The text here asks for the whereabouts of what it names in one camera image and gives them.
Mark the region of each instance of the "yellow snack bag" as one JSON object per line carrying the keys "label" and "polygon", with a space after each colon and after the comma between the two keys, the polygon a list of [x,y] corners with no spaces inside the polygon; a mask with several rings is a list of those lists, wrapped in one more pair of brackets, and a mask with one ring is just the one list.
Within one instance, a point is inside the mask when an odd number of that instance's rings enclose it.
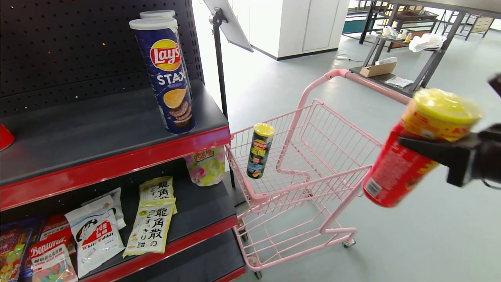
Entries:
{"label": "yellow snack bag", "polygon": [[139,185],[139,202],[174,198],[172,176],[157,177]]}
{"label": "yellow snack bag", "polygon": [[164,253],[176,199],[139,202],[123,257],[147,252]]}

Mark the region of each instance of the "pink shopping cart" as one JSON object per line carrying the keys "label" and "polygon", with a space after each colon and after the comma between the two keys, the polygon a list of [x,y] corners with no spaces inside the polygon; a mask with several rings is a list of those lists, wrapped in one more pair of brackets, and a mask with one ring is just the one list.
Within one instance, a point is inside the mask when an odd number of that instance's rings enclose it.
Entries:
{"label": "pink shopping cart", "polygon": [[249,206],[238,216],[234,231],[245,262],[258,279],[264,268],[334,244],[355,244],[357,229],[342,227],[337,219],[363,194],[361,183],[381,143],[323,102],[314,99],[305,105],[313,89],[335,76],[401,103],[409,101],[348,70],[326,73],[304,90],[296,110],[264,121],[276,133],[260,179],[246,175],[253,127],[232,134],[227,159]]}

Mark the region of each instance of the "gray floor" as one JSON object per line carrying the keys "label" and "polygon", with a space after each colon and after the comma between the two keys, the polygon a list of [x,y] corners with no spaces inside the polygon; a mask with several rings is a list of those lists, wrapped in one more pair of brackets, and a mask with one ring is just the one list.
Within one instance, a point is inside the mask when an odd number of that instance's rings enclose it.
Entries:
{"label": "gray floor", "polygon": [[[205,81],[218,100],[217,69],[208,11],[195,1],[195,18]],[[500,71],[501,33],[490,31],[486,38],[473,34],[468,41],[452,42],[429,83],[474,99],[485,111],[475,129],[501,120],[501,99],[486,84]],[[369,44],[359,45],[343,38],[339,52],[277,62],[223,43],[229,122],[232,131],[293,110],[303,89],[332,68],[350,68],[360,63],[338,61],[347,53],[363,60]],[[395,73],[412,79],[428,54],[394,50]],[[311,98],[329,107],[381,140],[399,119],[404,106],[378,93],[336,78]],[[364,197],[356,198],[341,214],[343,226],[357,227],[357,245],[344,249],[335,245],[319,252],[262,271],[262,281],[500,281],[501,192],[474,182],[459,189],[445,182],[446,168],[440,167],[397,208],[380,208]],[[280,229],[294,214],[274,223]],[[256,281],[248,271],[236,281]]]}

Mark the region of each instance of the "cart wheel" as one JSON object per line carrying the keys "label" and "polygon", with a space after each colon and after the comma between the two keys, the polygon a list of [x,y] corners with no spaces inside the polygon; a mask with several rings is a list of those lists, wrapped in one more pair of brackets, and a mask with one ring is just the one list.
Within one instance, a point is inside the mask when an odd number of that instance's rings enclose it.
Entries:
{"label": "cart wheel", "polygon": [[357,243],[357,241],[355,241],[355,239],[351,239],[351,242],[344,241],[343,242],[343,247],[349,248],[349,247],[354,246],[356,243]]}
{"label": "cart wheel", "polygon": [[247,241],[249,241],[249,235],[248,235],[247,233],[246,233],[246,234],[244,234],[244,235],[242,235],[242,234],[240,234],[240,235],[241,235],[241,237],[242,237],[242,241],[243,241],[243,242],[247,242]]}
{"label": "cart wheel", "polygon": [[261,271],[254,271],[254,275],[258,280],[261,280],[263,278],[263,275],[261,274]]}

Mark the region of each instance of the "snack bag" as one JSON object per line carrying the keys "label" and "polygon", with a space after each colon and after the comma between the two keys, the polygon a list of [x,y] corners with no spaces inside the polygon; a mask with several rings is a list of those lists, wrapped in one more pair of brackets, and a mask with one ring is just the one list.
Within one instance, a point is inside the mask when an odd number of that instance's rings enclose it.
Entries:
{"label": "snack bag", "polygon": [[[174,198],[172,176],[157,177],[139,185],[139,205],[141,202],[172,198]],[[173,214],[177,213],[175,204],[173,212]]]}
{"label": "snack bag", "polygon": [[224,179],[224,146],[200,151],[183,157],[191,181],[199,186],[211,186]]}
{"label": "snack bag", "polygon": [[32,282],[75,282],[77,275],[71,264],[67,246],[71,233],[58,232],[30,248]]}
{"label": "snack bag", "polygon": [[120,230],[120,229],[124,228],[125,226],[127,226],[127,224],[125,224],[125,221],[124,221],[124,213],[122,212],[122,202],[120,202],[120,194],[121,193],[122,193],[122,188],[118,187],[117,189],[115,189],[111,192],[108,192],[102,196],[99,196],[97,198],[94,198],[90,201],[83,203],[82,206],[85,206],[89,203],[95,202],[101,198],[104,198],[104,197],[110,195],[111,198],[113,199],[113,208],[115,209],[115,218],[117,219],[118,230]]}
{"label": "snack bag", "polygon": [[78,245],[78,278],[82,278],[124,249],[110,195],[65,216]]}
{"label": "snack bag", "polygon": [[49,217],[42,227],[42,233],[40,234],[40,241],[44,241],[49,238],[50,235],[57,233],[65,228],[70,228],[64,214],[56,214]]}
{"label": "snack bag", "polygon": [[26,254],[21,261],[21,273],[19,274],[20,279],[29,278],[32,276],[33,271],[31,269],[32,261],[30,256],[30,247],[37,243],[40,239],[40,233],[42,231],[42,225],[44,224],[44,220],[41,218],[33,218],[30,220],[30,227],[32,230],[31,238],[27,244]]}
{"label": "snack bag", "polygon": [[0,226],[0,281],[17,281],[31,239],[33,219],[24,219]]}
{"label": "snack bag", "polygon": [[175,198],[170,198],[139,203],[123,257],[165,251],[175,201]]}
{"label": "snack bag", "polygon": [[[45,221],[44,226],[42,227],[42,233],[40,234],[39,242],[45,241],[54,234],[60,232],[66,232],[68,234],[71,234],[70,224],[68,223],[68,220],[66,219],[64,214],[53,215]],[[73,238],[71,238],[71,241],[72,244],[68,244],[66,246],[70,255],[77,252],[75,248],[75,241],[73,240]]]}

